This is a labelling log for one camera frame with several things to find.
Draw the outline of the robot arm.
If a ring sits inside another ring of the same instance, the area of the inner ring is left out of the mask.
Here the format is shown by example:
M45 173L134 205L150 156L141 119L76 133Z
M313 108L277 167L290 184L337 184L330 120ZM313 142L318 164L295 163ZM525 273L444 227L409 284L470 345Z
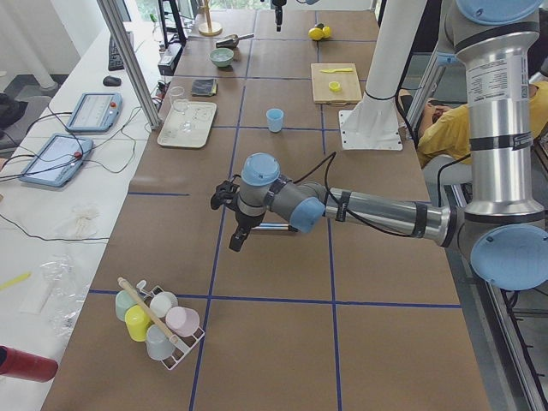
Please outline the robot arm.
M438 48L466 69L471 162L438 155L425 168L438 185L473 184L462 209L292 181L270 154L247 158L241 182L223 182L211 207L235 213L230 248L240 250L268 211L310 231L322 217L363 223L403 237L453 247L475 273L501 289L524 290L547 278L545 210L532 195L527 51L539 36L537 1L446 1Z

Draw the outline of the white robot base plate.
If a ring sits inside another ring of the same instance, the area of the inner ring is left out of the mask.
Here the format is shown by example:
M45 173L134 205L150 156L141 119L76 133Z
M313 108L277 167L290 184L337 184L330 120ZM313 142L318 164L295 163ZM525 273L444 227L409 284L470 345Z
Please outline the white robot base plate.
M396 110L339 111L339 126L343 150L401 151L402 139Z

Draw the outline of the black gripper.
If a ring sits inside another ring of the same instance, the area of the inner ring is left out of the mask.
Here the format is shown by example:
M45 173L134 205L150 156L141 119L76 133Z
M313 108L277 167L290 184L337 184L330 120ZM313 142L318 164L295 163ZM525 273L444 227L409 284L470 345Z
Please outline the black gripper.
M229 249L235 252L240 252L241 248L248 238L250 231L258 227L264 219L264 215L260 214L252 216L249 212L244 212L238 205L239 185L232 181L225 180L215 188L215 193L210 200L212 210L217 210L221 206L226 206L235 213L237 229L230 237Z
M276 31L280 32L280 25L283 24L283 7L286 0L271 0L271 8L276 11Z

